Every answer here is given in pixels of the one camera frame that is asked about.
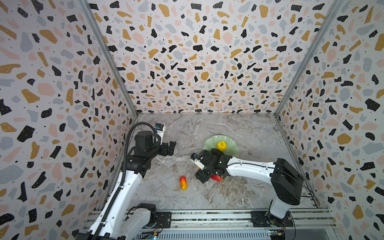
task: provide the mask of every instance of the black corrugated hose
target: black corrugated hose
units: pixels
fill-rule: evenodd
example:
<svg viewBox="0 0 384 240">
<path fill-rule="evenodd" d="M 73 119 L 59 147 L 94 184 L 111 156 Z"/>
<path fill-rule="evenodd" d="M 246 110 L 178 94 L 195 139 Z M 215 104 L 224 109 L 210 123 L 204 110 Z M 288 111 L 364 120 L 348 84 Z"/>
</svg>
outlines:
<svg viewBox="0 0 384 240">
<path fill-rule="evenodd" d="M 101 219 L 101 222 L 99 223 L 99 226 L 97 227 L 93 237 L 92 237 L 92 240 L 97 240 L 99 238 L 99 233 L 103 227 L 103 223 L 107 220 L 107 217 L 108 217 L 108 214 L 113 206 L 113 203 L 115 202 L 116 198 L 118 197 L 119 195 L 119 192 L 122 188 L 122 186 L 124 185 L 124 182 L 125 182 L 125 174 L 126 174 L 126 169 L 127 169 L 127 154 L 128 154 L 128 146 L 129 146 L 129 142 L 130 142 L 130 139 L 131 139 L 131 135 L 133 133 L 133 130 L 139 126 L 139 125 L 147 125 L 149 126 L 152 131 L 157 134 L 157 131 L 156 129 L 150 125 L 149 123 L 147 122 L 138 122 L 138 123 L 135 123 L 131 129 L 129 130 L 128 132 L 128 135 L 126 137 L 126 143 L 125 143 L 125 147 L 124 147 L 124 158 L 123 158 L 123 161 L 122 161 L 122 164 L 121 164 L 121 171 L 122 171 L 122 176 L 121 176 L 121 181 L 120 181 L 120 184 L 119 184 L 119 187 L 116 189 L 115 193 L 113 194 L 112 196 L 112 199 L 111 201 L 109 202 L 108 206 L 107 206 L 107 209 L 105 210 L 105 213 L 104 213 L 104 216 L 103 218 Z"/>
</svg>

